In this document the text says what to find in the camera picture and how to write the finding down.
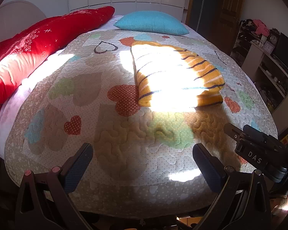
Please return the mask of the red long bolster pillow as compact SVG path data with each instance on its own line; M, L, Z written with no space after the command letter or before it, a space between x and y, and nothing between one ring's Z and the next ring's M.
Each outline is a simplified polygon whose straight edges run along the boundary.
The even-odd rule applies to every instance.
M105 6L47 18L0 42L0 110L22 81L49 55L79 35L99 28L114 12L114 7Z

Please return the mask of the turquoise pillow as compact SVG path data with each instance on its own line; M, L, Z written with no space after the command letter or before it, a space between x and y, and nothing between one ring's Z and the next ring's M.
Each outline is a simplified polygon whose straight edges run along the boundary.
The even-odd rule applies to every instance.
M136 11L124 15L114 23L121 30L152 32L181 36L189 31L175 17L160 11Z

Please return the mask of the pink cloth on shelf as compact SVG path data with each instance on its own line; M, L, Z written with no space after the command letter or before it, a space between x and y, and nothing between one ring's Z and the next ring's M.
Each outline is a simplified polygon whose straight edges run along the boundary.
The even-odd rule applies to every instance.
M255 31L256 35L263 35L265 37L270 35L270 30L261 20L255 19L253 20L253 23L257 27Z

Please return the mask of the dark wooden door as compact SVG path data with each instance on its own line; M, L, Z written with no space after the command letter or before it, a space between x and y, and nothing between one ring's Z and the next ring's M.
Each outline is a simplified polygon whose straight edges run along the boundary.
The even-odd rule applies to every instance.
M216 1L209 41L230 55L238 35L244 0Z

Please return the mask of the yellow striped knit sweater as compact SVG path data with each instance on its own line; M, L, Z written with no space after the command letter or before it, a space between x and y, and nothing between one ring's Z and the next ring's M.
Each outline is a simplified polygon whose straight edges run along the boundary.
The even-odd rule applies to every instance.
M135 41L131 46L138 104L198 108L223 103L225 80L211 62L186 48Z

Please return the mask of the dark round mantel clock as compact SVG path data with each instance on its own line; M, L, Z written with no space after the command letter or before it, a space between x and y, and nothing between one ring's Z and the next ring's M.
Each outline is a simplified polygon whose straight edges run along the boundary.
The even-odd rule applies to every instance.
M280 37L280 34L281 34L281 33L280 33L277 29L272 28L272 29L270 30L270 35L269 35L268 41L269 41L272 45L276 46L276 44L277 44L277 42L278 42L278 39L279 39L279 37Z

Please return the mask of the patchwork quilted bedspread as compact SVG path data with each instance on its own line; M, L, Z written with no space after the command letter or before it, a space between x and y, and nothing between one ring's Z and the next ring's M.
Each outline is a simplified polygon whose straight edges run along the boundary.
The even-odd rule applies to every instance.
M142 107L131 46L157 42L199 54L221 72L223 103L198 108ZM273 118L243 70L207 40L135 31L89 32L70 42L64 61L23 102L4 155L20 184L26 170L61 166L84 143L93 159L71 199L79 210L124 218L185 213L210 204L193 156L202 143L224 165L253 167L235 153L224 125L249 125L277 136Z

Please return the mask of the white open shelf unit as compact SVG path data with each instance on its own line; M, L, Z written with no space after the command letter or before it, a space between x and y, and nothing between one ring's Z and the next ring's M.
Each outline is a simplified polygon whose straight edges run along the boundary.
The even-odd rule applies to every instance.
M288 69L254 42L241 68L269 108L278 133L285 132L288 129Z

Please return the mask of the white headboard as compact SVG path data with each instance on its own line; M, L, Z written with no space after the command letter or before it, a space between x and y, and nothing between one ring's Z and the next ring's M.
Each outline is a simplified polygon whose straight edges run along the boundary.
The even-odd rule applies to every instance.
M0 6L0 42L45 18L45 14L28 1L11 1Z

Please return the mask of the pink alarm clock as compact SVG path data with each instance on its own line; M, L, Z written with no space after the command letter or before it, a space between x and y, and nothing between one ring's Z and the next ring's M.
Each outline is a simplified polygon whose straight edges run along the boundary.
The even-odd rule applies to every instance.
M269 55L273 52L274 48L275 46L268 40L265 42L263 46L263 50L266 51Z

